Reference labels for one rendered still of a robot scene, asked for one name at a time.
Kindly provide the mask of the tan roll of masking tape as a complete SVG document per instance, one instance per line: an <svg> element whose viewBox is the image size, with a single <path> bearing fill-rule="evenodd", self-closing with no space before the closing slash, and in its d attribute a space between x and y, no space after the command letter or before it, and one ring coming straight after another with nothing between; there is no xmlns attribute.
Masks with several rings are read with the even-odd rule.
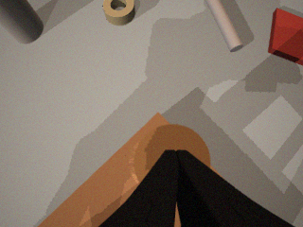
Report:
<svg viewBox="0 0 303 227"><path fill-rule="evenodd" d="M122 10L115 10L123 7ZM124 26L135 16L134 0L104 0L103 10L109 23L115 26Z"/></svg>

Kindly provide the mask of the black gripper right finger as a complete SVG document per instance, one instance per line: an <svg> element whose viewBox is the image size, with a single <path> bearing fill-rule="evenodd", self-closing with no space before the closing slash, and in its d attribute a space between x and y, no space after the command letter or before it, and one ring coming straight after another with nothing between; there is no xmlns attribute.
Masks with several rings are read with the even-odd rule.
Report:
<svg viewBox="0 0 303 227"><path fill-rule="evenodd" d="M179 162L181 227L294 227L241 193L187 150Z"/></svg>

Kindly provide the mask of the orange-brown wooden stool seat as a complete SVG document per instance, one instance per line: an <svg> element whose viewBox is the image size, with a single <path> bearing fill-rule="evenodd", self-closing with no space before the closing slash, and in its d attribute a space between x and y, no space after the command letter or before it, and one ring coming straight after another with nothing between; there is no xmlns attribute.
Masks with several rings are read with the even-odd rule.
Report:
<svg viewBox="0 0 303 227"><path fill-rule="evenodd" d="M134 154L140 140L167 124L157 113L38 227L99 227L139 186Z"/></svg>

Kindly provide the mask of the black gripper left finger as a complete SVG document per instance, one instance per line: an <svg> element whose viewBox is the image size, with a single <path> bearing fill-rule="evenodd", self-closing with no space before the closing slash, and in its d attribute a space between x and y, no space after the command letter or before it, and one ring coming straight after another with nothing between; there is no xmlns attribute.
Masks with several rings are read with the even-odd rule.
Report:
<svg viewBox="0 0 303 227"><path fill-rule="evenodd" d="M166 149L133 194L99 227L174 227L179 162Z"/></svg>

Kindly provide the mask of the tan wooden stool legs with crossbar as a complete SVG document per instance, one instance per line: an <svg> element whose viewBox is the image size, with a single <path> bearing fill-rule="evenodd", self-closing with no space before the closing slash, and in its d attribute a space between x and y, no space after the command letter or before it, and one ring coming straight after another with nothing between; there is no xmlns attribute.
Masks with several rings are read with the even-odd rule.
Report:
<svg viewBox="0 0 303 227"><path fill-rule="evenodd" d="M197 132L182 125L162 125L149 131L135 150L134 172L139 183L166 149L187 150L209 168L211 166L207 145Z"/></svg>

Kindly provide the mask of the red rectangular block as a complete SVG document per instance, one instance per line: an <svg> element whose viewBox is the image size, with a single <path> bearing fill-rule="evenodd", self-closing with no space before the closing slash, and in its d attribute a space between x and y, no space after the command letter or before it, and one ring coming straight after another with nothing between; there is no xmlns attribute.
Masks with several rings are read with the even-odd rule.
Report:
<svg viewBox="0 0 303 227"><path fill-rule="evenodd" d="M268 53L303 65L303 18L276 8Z"/></svg>

